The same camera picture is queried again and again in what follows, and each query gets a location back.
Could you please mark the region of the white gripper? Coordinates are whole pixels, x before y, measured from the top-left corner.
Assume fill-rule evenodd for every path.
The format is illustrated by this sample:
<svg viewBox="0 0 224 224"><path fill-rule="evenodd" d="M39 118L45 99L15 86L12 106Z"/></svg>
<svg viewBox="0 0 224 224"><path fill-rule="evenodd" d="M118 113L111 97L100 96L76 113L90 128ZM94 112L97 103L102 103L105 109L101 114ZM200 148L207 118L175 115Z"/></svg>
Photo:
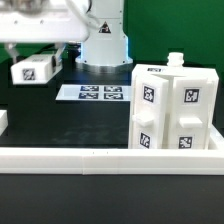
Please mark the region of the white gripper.
<svg viewBox="0 0 224 224"><path fill-rule="evenodd" d="M13 63L20 56L15 43L55 43L59 66L66 42L89 37L89 6L89 0L0 0L0 43Z"/></svg>

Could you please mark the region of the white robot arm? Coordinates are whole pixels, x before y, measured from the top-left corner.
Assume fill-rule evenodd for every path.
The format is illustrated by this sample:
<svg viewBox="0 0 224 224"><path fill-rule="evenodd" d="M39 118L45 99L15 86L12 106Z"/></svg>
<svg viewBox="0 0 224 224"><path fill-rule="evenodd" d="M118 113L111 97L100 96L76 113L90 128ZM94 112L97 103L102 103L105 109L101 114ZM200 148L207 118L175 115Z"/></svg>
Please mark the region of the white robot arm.
<svg viewBox="0 0 224 224"><path fill-rule="evenodd" d="M19 43L80 43L81 67L126 66L125 0L0 0L0 43L17 57Z"/></svg>

